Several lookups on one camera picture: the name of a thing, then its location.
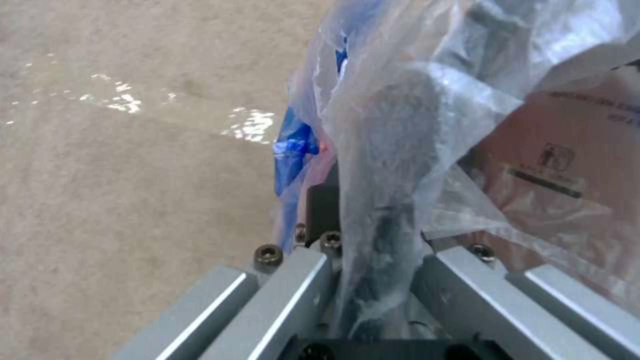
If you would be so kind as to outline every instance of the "plastic bag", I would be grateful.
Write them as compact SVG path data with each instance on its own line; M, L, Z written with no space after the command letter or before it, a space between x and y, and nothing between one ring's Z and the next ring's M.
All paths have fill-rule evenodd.
M334 335L379 338L397 318L422 259L421 229L512 229L452 166L534 89L630 61L639 10L633 0L336 4L306 75L292 86L292 108L340 165L344 250ZM347 58L339 75L336 52ZM566 63L571 71L545 79ZM460 183L467 189L453 186ZM439 199L453 218L462 203L485 223L444 229L452 218L438 218Z

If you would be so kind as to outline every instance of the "black plastic part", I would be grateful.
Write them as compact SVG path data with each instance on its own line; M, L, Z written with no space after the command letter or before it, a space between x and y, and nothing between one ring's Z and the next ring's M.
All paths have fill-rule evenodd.
M338 167L334 165L322 184L307 190L307 247L327 231L340 231L340 188Z
M493 341L292 339L280 360L511 360Z

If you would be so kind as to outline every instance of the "black stripe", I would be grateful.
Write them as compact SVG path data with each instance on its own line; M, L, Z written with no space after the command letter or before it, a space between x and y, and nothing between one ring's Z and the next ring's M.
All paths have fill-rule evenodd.
M563 193L565 195L573 197L574 199L579 199L579 198L582 197L582 193L581 192L577 192L575 190L571 190L569 188L565 188L564 186L552 183L551 181L540 179L539 177L535 177L533 175L529 175L529 174L527 174L525 172L518 171L518 170L513 169L513 168L509 169L508 172L509 172L510 175L513 175L515 177L523 179L524 181L528 181L528 182L530 182L532 184L544 186L545 188L547 188L549 190L553 190L555 192Z

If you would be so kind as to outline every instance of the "concrete floor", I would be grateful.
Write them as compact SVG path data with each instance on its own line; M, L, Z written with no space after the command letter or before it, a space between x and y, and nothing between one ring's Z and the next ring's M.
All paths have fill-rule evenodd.
M271 241L328 0L0 1L0 359L102 359Z

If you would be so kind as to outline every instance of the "plastic wrap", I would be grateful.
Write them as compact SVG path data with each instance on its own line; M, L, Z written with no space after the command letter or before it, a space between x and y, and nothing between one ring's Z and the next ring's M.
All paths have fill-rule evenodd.
M535 88L555 86L545 78L554 67L574 62L561 73L565 83L631 60L638 11L633 0L336 4L312 44L307 76L298 77L312 86L293 86L294 99L304 93L313 104L293 108L328 134L340 165L336 336L384 335L420 265L420 230L520 234L452 166ZM341 50L348 60L338 76L329 64Z

